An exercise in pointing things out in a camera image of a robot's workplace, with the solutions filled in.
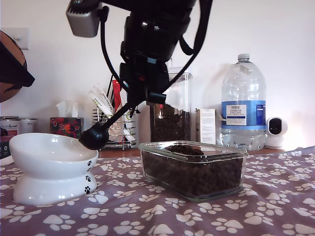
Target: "glass food container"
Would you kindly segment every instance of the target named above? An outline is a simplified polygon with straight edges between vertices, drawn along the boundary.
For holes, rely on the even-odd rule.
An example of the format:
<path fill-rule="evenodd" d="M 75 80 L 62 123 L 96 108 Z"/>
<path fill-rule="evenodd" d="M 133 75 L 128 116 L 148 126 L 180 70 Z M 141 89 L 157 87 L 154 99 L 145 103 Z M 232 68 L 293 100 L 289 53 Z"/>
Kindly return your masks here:
<path fill-rule="evenodd" d="M 169 79 L 172 80 L 181 68 L 170 68 Z M 150 106 L 150 140 L 151 142 L 190 140 L 190 83 L 192 75 L 184 73 L 164 92 L 164 105 Z"/>
<path fill-rule="evenodd" d="M 139 149 L 144 176 L 191 201 L 242 188 L 245 150 L 191 141 L 146 143 Z"/>

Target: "bottle cap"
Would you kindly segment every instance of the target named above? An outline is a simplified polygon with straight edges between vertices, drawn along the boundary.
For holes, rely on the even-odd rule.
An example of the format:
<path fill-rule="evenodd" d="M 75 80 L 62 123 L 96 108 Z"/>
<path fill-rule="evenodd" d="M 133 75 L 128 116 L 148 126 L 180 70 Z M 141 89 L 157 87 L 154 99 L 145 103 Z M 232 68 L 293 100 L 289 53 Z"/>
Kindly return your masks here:
<path fill-rule="evenodd" d="M 250 55 L 249 53 L 242 53 L 238 55 L 237 59 L 241 59 L 241 58 L 250 58 Z"/>

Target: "white ceramic cat bowl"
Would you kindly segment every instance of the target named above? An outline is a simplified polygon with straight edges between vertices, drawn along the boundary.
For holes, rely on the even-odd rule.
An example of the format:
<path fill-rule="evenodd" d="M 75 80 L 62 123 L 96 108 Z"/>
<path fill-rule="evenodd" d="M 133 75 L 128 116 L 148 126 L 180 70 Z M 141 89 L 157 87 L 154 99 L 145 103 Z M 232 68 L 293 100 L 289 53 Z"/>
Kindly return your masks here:
<path fill-rule="evenodd" d="M 23 171 L 14 188 L 13 201 L 49 205 L 96 190 L 90 173 L 98 151 L 88 150 L 77 139 L 28 133 L 9 141 L 13 160 Z"/>

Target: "security camera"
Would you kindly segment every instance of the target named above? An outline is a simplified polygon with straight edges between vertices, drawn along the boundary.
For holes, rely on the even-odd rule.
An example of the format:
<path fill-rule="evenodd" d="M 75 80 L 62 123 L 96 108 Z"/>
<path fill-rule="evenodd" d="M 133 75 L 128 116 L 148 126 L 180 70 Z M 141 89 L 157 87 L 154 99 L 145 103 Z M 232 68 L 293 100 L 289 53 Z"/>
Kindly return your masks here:
<path fill-rule="evenodd" d="M 287 132 L 287 123 L 279 117 L 269 118 L 266 122 L 266 143 L 269 149 L 283 149 L 284 134 Z"/>

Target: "blue label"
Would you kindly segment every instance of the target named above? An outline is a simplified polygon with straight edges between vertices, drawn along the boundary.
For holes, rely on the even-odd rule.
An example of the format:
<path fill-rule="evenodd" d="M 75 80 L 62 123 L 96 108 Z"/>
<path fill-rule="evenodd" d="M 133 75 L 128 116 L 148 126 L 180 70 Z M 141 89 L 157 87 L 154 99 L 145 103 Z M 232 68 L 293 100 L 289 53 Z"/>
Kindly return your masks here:
<path fill-rule="evenodd" d="M 266 101 L 222 102 L 223 129 L 265 129 Z"/>

